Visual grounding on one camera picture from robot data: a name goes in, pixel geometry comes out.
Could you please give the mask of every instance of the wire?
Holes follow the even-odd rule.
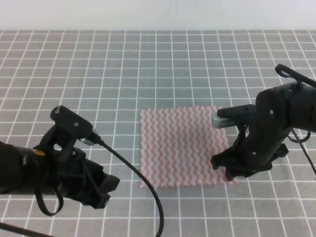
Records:
[[[151,183],[145,178],[144,175],[142,175],[141,172],[138,171],[138,169],[136,169],[131,163],[129,163],[127,160],[125,160],[119,153],[117,153],[111,147],[109,147],[107,144],[105,144],[104,141],[100,142],[99,145],[103,146],[105,149],[107,149],[109,152],[111,152],[114,156],[119,158],[131,170],[133,170],[145,182],[145,184],[148,186],[148,188],[152,192],[152,194],[155,198],[156,204],[157,204],[157,208],[159,211],[159,219],[160,219],[159,220],[159,228],[158,228],[156,237],[160,237],[162,234],[163,225],[164,225],[163,209],[162,209],[162,205],[161,205],[161,202],[159,200],[159,197],[158,197],[156,191],[154,190],[154,188],[152,187]]]
[[[294,141],[294,143],[298,143],[298,144],[300,145],[300,147],[302,148],[302,150],[303,150],[303,152],[304,152],[304,154],[305,154],[305,156],[306,156],[308,162],[311,164],[311,167],[312,167],[312,169],[313,169],[313,171],[314,171],[314,174],[316,175],[315,166],[314,166],[314,164],[313,164],[313,162],[312,162],[310,156],[308,155],[308,153],[307,153],[305,147],[303,146],[303,142],[302,142],[302,141],[306,142],[306,141],[309,139],[309,137],[311,136],[311,133],[308,132],[307,136],[306,136],[305,138],[301,139],[301,140],[299,139],[298,135],[296,134],[296,132],[295,132],[294,130],[292,130],[292,133],[293,133],[293,135],[294,135],[295,138],[296,138],[296,140]]]
[[[0,229],[3,229],[5,231],[14,232],[20,235],[30,236],[30,237],[52,237],[49,235],[41,234],[35,231],[30,231],[27,229],[23,229],[17,226],[8,225],[6,223],[0,222]]]
[[[307,142],[308,139],[311,137],[311,132],[308,132],[306,137],[304,137],[303,139],[301,140],[296,140],[296,139],[293,139],[291,138],[290,136],[287,136],[287,138],[291,141],[291,142],[294,142],[294,143],[304,143],[304,142]]]

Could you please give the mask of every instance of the white wall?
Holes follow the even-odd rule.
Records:
[[[316,1],[0,0],[0,29],[316,29]]]

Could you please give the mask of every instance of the yellow label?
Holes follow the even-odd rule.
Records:
[[[36,155],[39,155],[39,156],[44,156],[44,155],[45,155],[45,153],[42,152],[42,151],[40,151],[40,150],[34,150],[34,149],[33,149],[33,152],[34,152]]]

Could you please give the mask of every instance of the pink and white cloth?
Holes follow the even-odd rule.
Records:
[[[229,147],[225,130],[211,126],[218,109],[140,110],[140,171],[154,187],[229,183],[225,168],[213,170],[210,163],[213,155]]]

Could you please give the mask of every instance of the table surface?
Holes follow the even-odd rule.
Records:
[[[275,73],[279,63],[315,78],[315,42],[316,31],[0,31],[0,140],[33,147],[62,104],[138,167],[139,108],[254,103],[258,92],[290,81]],[[237,131],[227,134],[232,143]],[[306,143],[313,161],[315,140]],[[315,177],[299,146],[286,144],[289,155],[270,172],[236,185],[158,188],[163,236],[316,236]],[[65,200],[50,218],[32,196],[1,196],[1,220],[54,236],[153,237],[149,190],[100,147],[76,145],[121,179],[107,208]],[[46,203],[56,208],[55,198]]]

